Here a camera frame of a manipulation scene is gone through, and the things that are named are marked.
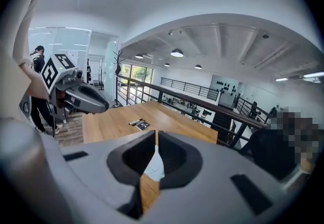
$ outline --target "black jacket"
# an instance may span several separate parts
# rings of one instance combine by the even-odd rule
[[[30,54],[30,58],[31,58],[31,66],[32,68],[40,73],[42,71],[42,68],[45,65],[45,60],[44,57],[39,54],[37,51],[34,51]]]

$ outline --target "desk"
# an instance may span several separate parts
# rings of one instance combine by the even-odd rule
[[[84,142],[92,143],[118,139],[139,132],[138,128],[129,126],[128,123],[140,118],[151,125],[147,130],[169,131],[214,144],[217,141],[217,131],[170,110],[158,102],[150,101],[109,109],[101,114],[83,115]],[[145,174],[142,175],[140,193],[143,211],[145,212],[158,198],[159,183],[154,182]]]

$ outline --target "black pants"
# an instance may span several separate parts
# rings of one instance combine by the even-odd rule
[[[31,113],[30,113],[31,118],[32,118],[33,122],[35,123],[36,127],[40,131],[45,131],[45,128],[42,124],[42,121],[41,121],[38,111],[41,113],[42,117],[44,118],[44,120],[47,122],[47,124],[50,127],[56,128],[56,125],[54,124],[54,121],[53,121],[53,117],[52,117],[52,115],[50,115],[50,111],[47,107],[46,100],[32,97],[31,98]]]

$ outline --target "dark hair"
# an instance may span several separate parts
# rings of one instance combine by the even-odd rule
[[[35,51],[41,51],[41,50],[43,50],[43,52],[45,51],[45,49],[44,49],[44,47],[42,46],[42,45],[39,45],[39,46],[37,46],[36,48],[35,48]]]

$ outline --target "railing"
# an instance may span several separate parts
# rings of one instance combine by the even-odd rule
[[[214,90],[211,88],[203,87],[196,84],[190,84],[190,83],[186,83],[174,79],[164,78],[164,77],[161,77],[161,85],[166,85],[179,90],[183,90],[195,94],[197,96],[209,98],[214,101],[217,100],[217,96],[219,92],[218,90]]]
[[[268,119],[271,117],[269,113],[262,110],[259,107],[254,107],[253,103],[238,97],[236,102],[236,108],[239,114],[256,119],[257,121],[266,124]]]
[[[146,92],[145,87],[150,88],[150,92]],[[218,130],[225,131],[226,133],[228,133],[228,141],[230,142],[217,140],[217,143],[229,146],[230,148],[234,148],[239,139],[246,141],[249,140],[248,138],[242,136],[247,126],[253,127],[255,129],[260,129],[265,126],[264,124],[254,119],[237,114],[226,108],[210,104],[208,102],[184,94],[176,93],[161,86],[141,82],[135,79],[124,77],[122,75],[118,75],[116,77],[116,104],[120,104],[118,103],[118,97],[124,99],[126,105],[133,105],[155,100],[169,108],[180,111],[181,114],[187,115],[193,120],[199,120],[200,122],[213,126]],[[205,118],[199,117],[199,115],[197,114],[198,107],[201,107],[201,110],[207,109],[212,112],[217,112],[217,114],[230,117],[233,120],[241,122],[241,126],[237,132],[234,132],[234,129],[226,129],[218,124],[210,122]]]

